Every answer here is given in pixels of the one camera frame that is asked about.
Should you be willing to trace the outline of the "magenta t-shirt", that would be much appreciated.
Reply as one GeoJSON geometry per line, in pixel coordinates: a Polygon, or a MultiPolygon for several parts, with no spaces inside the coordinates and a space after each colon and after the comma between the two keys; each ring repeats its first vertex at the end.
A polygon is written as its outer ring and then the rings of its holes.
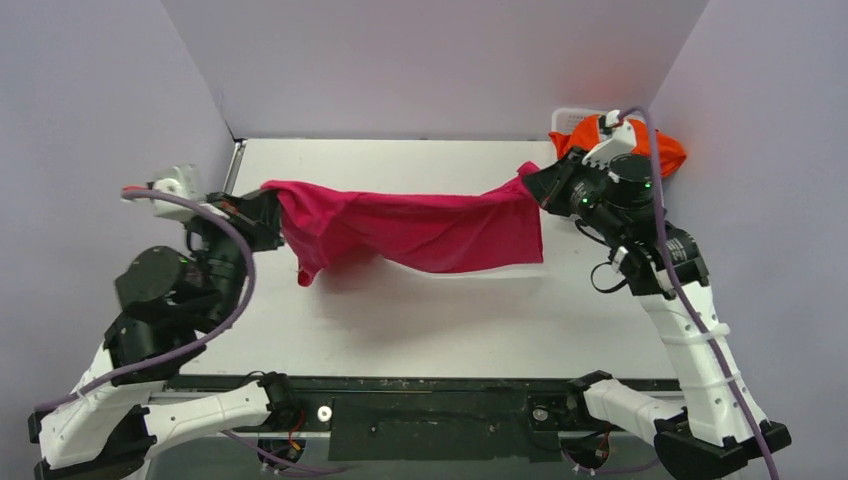
{"type": "Polygon", "coordinates": [[[526,162],[511,180],[479,195],[338,191],[284,180],[261,189],[281,208],[297,283],[308,287],[355,253],[433,274],[542,263],[540,209],[523,183],[539,170],[526,162]]]}

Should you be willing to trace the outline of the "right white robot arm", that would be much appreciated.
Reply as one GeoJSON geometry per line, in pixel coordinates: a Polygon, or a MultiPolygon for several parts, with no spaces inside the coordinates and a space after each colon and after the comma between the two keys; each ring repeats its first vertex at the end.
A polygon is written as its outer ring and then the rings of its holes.
{"type": "Polygon", "coordinates": [[[771,462],[792,442],[749,392],[714,306],[705,261],[693,237],[666,220],[652,160],[622,154],[594,166],[572,150],[527,175],[524,185],[550,214],[595,230],[609,265],[650,317],[677,376],[674,405],[596,371],[573,381],[569,422],[604,421],[650,445],[676,479],[720,479],[756,458],[771,462]]]}

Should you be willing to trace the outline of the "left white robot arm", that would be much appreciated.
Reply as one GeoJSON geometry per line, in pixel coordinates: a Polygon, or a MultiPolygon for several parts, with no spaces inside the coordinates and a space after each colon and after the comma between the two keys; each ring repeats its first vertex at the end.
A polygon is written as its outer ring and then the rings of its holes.
{"type": "Polygon", "coordinates": [[[195,400],[150,401],[244,313],[256,287],[255,254],[283,245],[276,197],[257,190],[191,200],[152,186],[121,196],[173,206],[187,236],[202,244],[186,252],[151,247],[116,279],[120,313],[90,367],[71,393],[29,417],[41,451],[38,479],[123,479],[188,441],[237,428],[284,430],[302,414],[288,377],[276,372],[195,400]]]}

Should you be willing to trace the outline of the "white plastic laundry basket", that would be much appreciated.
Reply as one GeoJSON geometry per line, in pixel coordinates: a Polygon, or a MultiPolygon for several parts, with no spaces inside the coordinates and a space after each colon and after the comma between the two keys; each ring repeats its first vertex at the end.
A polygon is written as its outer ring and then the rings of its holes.
{"type": "MultiPolygon", "coordinates": [[[[585,120],[586,118],[588,118],[592,115],[606,116],[606,114],[609,113],[609,112],[610,111],[607,111],[607,110],[596,110],[596,109],[589,109],[589,108],[560,107],[560,108],[557,108],[556,110],[554,110],[552,115],[551,115],[550,130],[551,131],[557,131],[557,132],[563,133],[563,134],[570,134],[576,129],[578,124],[580,122],[582,122],[583,120],[585,120]]],[[[631,122],[635,121],[635,120],[638,120],[642,123],[645,122],[644,116],[638,111],[631,112],[630,114],[627,115],[626,118],[628,119],[628,121],[631,121],[631,122]]],[[[604,135],[608,136],[608,135],[611,134],[610,131],[605,131],[605,130],[599,130],[599,131],[601,132],[602,136],[604,136],[604,135]]]]}

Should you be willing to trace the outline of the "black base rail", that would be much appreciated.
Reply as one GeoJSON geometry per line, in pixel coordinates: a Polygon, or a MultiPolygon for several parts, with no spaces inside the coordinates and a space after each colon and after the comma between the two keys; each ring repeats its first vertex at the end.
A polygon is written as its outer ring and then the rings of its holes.
{"type": "Polygon", "coordinates": [[[563,443],[622,428],[578,412],[566,379],[292,376],[306,418],[292,437],[329,443],[333,462],[554,462],[563,443]]]}

